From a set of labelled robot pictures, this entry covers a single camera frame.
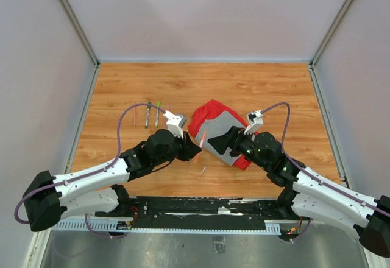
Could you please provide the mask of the orange highlighter pen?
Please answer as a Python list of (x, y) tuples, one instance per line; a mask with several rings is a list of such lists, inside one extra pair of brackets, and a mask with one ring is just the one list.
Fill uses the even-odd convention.
[[(201, 150), (202, 150), (202, 147), (203, 147), (203, 144), (204, 144), (204, 141), (205, 141), (206, 134), (207, 134), (207, 129), (204, 131), (204, 134), (202, 135), (202, 139), (201, 139), (201, 141), (199, 143), (199, 147), (200, 147)], [(195, 156), (194, 163), (197, 163), (197, 161), (199, 159), (199, 155), (200, 155), (200, 153), (198, 153)]]

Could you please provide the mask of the orange white pen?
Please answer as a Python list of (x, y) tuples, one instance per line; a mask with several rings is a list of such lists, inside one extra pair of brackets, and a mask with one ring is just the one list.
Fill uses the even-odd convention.
[(145, 119), (145, 124), (144, 124), (144, 127), (147, 129), (148, 126), (149, 126), (149, 117), (150, 117), (150, 112), (151, 112), (151, 109), (150, 110), (146, 110), (146, 119)]

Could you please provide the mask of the white marker green end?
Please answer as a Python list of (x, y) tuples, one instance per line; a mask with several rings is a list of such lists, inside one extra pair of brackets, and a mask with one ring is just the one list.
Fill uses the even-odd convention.
[(160, 115), (160, 110), (156, 109), (155, 128), (158, 128), (159, 125), (159, 115)]

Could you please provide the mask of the pink pen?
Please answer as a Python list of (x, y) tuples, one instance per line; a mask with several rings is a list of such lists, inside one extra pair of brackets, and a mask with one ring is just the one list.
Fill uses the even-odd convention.
[(133, 126), (137, 126), (137, 106), (134, 105), (133, 107)]

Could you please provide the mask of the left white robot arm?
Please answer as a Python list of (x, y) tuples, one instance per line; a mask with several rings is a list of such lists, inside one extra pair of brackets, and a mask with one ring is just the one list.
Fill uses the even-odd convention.
[(146, 141), (106, 164), (65, 175), (52, 176), (49, 171), (40, 172), (23, 195), (27, 224), (33, 232), (46, 230), (70, 210), (65, 207), (66, 201), (109, 184), (143, 177), (159, 165), (169, 164), (175, 159), (190, 161), (200, 152), (201, 148), (191, 141), (188, 132), (179, 138), (166, 129), (159, 129)]

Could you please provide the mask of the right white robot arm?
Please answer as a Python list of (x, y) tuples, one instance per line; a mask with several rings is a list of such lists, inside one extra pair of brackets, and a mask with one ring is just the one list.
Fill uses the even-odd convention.
[(371, 197), (339, 185), (284, 153), (269, 132), (247, 135), (231, 127), (208, 139), (219, 154), (242, 155), (282, 187), (276, 212), (282, 219), (293, 215), (332, 225), (348, 233), (372, 253), (389, 257), (389, 197)]

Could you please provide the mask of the red and grey cloth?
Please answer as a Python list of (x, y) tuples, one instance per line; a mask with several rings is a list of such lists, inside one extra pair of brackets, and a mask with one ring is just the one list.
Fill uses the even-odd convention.
[(242, 155), (230, 156), (228, 148), (224, 154), (220, 155), (208, 142), (209, 139), (224, 135), (232, 126), (246, 128), (248, 123), (234, 110), (217, 100), (210, 100), (199, 107), (192, 115), (192, 120), (188, 125), (188, 133), (200, 143), (204, 133), (205, 139), (202, 148), (216, 156), (229, 166), (234, 166), (241, 170), (247, 169), (251, 162)]

